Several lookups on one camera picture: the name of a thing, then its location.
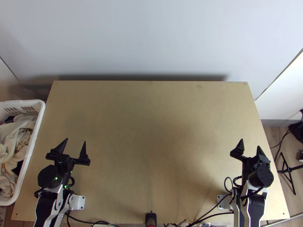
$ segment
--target cloth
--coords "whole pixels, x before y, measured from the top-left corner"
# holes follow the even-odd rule
[[[0,196],[14,194],[18,176],[12,170],[24,160],[36,120],[37,116],[20,114],[13,123],[0,125]]]

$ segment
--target wooden board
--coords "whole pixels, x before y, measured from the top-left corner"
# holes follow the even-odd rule
[[[245,82],[55,81],[13,219],[35,220],[37,175],[66,137],[66,154],[78,157],[86,140],[91,159],[73,171],[73,190],[86,204],[72,215],[87,221],[143,223],[152,210],[159,223],[192,222],[216,204],[225,177],[241,175],[241,162],[230,157],[241,138],[246,156],[260,145],[273,160]],[[263,219],[289,218],[271,168],[277,180]]]

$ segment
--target laundry basket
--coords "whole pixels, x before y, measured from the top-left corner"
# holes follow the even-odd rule
[[[19,114],[37,115],[37,121],[28,144],[28,149],[22,164],[22,168],[18,177],[15,192],[12,197],[0,197],[0,206],[9,206],[16,201],[19,196],[23,179],[30,162],[31,155],[37,139],[37,134],[41,125],[42,117],[45,110],[45,103],[42,100],[15,100],[0,102],[0,121],[4,121],[9,116]]]

